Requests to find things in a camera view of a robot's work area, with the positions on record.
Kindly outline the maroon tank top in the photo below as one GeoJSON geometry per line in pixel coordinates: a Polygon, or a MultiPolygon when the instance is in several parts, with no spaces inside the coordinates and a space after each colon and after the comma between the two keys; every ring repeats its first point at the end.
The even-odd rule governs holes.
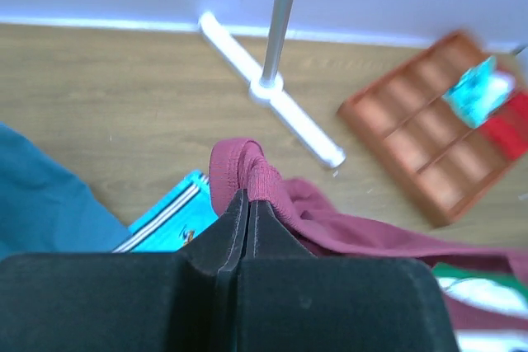
{"type": "Polygon", "coordinates": [[[284,180],[258,142],[231,138],[214,145],[209,166],[214,211],[222,214],[234,194],[271,204],[276,216],[316,255],[415,258],[515,276],[527,282],[527,251],[450,242],[368,218],[339,213],[316,187],[284,180]]]}

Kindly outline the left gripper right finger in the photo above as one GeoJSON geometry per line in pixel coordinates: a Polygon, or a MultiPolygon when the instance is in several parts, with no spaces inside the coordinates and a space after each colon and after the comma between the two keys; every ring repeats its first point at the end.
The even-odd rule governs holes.
{"type": "Polygon", "coordinates": [[[455,351],[429,268],[408,259],[316,257],[265,201],[250,206],[238,274],[240,351],[455,351]]]}

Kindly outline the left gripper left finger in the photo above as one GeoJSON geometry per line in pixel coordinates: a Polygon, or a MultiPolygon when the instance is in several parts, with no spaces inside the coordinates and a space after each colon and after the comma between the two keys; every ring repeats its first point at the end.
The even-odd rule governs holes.
{"type": "Polygon", "coordinates": [[[248,215],[240,190],[180,251],[8,257],[1,263],[2,350],[235,350],[248,215]]]}

